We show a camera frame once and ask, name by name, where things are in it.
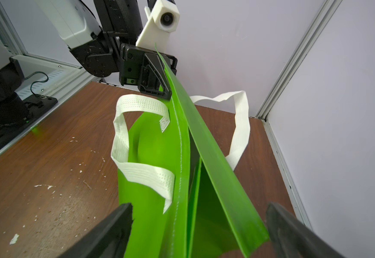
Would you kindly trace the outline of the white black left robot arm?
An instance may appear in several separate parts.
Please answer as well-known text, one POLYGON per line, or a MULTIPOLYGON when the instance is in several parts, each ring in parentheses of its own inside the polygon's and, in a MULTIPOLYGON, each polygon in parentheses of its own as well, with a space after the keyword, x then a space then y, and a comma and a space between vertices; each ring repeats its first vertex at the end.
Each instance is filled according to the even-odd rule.
POLYGON ((87 73, 34 1, 0 1, 0 39, 58 103, 0 148, 0 258, 55 258, 118 206, 115 104, 135 86, 87 73))

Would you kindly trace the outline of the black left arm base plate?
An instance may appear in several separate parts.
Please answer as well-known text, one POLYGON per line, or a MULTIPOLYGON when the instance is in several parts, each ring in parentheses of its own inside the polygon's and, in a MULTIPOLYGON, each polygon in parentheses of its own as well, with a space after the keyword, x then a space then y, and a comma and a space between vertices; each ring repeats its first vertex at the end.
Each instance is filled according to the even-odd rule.
POLYGON ((36 98, 30 95, 23 102, 29 114, 22 122, 0 126, 0 149, 50 111, 58 103, 58 100, 54 97, 36 98))

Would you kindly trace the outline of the green insulated delivery bag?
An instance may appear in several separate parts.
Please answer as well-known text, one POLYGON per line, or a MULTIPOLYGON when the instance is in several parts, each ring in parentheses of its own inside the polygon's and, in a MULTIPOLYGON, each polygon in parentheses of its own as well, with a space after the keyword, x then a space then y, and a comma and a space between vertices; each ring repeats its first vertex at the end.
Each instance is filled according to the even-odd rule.
POLYGON ((127 258, 217 258, 231 250, 249 257, 268 231, 234 173, 250 137, 244 91, 233 99, 235 129, 224 155, 189 96, 165 63, 169 101, 143 94, 116 104, 111 158, 120 204, 133 206, 127 258))

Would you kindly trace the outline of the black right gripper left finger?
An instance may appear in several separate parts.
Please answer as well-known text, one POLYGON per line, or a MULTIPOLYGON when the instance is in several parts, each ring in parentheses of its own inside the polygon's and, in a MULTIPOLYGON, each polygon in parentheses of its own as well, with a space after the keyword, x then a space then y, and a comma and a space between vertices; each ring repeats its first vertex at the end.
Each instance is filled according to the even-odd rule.
POLYGON ((132 223, 133 206, 122 204, 59 257, 123 258, 132 223))

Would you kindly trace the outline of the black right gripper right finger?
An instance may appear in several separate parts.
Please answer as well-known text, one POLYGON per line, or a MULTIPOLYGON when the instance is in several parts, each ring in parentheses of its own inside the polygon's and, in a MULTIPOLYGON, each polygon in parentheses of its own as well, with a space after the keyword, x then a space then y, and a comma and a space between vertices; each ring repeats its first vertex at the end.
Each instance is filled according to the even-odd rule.
POLYGON ((278 258, 341 258, 279 203, 269 203, 267 228, 278 258))

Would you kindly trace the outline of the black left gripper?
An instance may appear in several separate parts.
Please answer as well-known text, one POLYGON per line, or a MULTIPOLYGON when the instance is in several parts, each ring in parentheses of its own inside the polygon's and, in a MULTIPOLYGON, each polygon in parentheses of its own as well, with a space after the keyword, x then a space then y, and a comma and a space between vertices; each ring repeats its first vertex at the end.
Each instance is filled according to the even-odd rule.
POLYGON ((143 94, 169 101, 172 92, 164 64, 167 63, 171 71, 177 73, 177 58, 164 53, 162 57, 164 61, 152 50, 120 44, 120 83, 137 86, 143 94))

